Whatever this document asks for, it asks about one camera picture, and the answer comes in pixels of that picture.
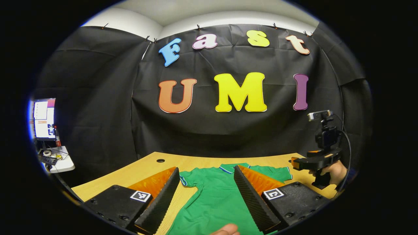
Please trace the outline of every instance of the green shirt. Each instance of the green shirt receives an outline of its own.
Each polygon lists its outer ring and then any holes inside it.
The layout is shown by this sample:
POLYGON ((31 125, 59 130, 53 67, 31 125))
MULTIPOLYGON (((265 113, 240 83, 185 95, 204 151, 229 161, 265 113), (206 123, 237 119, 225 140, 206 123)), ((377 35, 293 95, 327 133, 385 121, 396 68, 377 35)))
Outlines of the green shirt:
POLYGON ((234 166, 241 165, 284 182, 292 179, 288 167, 250 166, 247 163, 222 164, 180 172, 185 187, 197 192, 178 212, 166 235, 209 235, 227 223, 238 225, 242 235, 263 235, 258 231, 234 181, 234 166))

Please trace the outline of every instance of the orange letter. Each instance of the orange letter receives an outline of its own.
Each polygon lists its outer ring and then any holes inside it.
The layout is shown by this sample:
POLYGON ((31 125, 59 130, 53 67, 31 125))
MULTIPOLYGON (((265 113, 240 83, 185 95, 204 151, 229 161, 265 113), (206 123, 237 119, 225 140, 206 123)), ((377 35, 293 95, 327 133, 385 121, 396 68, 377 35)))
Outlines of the orange letter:
POLYGON ((286 37, 286 40, 290 41, 292 43, 293 48, 297 50, 299 53, 304 55, 309 54, 310 51, 306 48, 303 48, 302 46, 302 39, 298 39, 295 35, 290 35, 286 37))
POLYGON ((180 82, 184 86, 183 100, 178 104, 171 102, 171 93, 176 81, 163 81, 158 85, 160 89, 160 98, 158 99, 158 105, 160 109, 168 113, 180 113, 186 111, 191 104, 191 98, 193 96, 193 85, 197 83, 196 79, 189 78, 183 79, 180 82))

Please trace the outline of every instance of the shirt sleeve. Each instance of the shirt sleeve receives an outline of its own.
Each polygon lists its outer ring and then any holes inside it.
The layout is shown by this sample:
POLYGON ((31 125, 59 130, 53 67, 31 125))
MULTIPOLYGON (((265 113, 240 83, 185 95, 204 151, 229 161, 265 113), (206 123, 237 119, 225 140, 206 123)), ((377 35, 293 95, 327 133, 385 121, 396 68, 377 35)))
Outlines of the shirt sleeve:
POLYGON ((202 169, 195 168, 192 171, 182 171, 180 172, 180 181, 181 184, 185 187, 196 187, 196 185, 202 179, 202 169))
POLYGON ((264 174, 282 183, 284 183, 286 180, 293 179, 293 176, 290 174, 288 167, 275 168, 272 166, 251 166, 250 169, 260 172, 261 174, 264 174))

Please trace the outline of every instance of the white desk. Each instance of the white desk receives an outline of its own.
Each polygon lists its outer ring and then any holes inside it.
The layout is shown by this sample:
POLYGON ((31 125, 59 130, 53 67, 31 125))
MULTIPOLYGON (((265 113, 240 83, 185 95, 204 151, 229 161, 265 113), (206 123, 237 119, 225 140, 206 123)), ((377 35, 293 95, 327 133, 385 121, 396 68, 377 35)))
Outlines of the white desk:
POLYGON ((56 164, 52 166, 49 171, 50 173, 61 173, 71 171, 76 168, 65 146, 62 146, 62 149, 48 148, 48 150, 51 150, 51 155, 59 154, 62 156, 62 160, 58 160, 56 164))

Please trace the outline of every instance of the screen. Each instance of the screen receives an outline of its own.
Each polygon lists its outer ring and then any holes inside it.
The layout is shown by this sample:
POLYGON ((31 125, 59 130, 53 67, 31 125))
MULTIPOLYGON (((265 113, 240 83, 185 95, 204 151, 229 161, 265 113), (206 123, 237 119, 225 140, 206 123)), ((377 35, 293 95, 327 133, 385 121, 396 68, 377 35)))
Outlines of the screen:
POLYGON ((37 139, 55 139, 54 106, 55 98, 34 101, 33 123, 37 139))

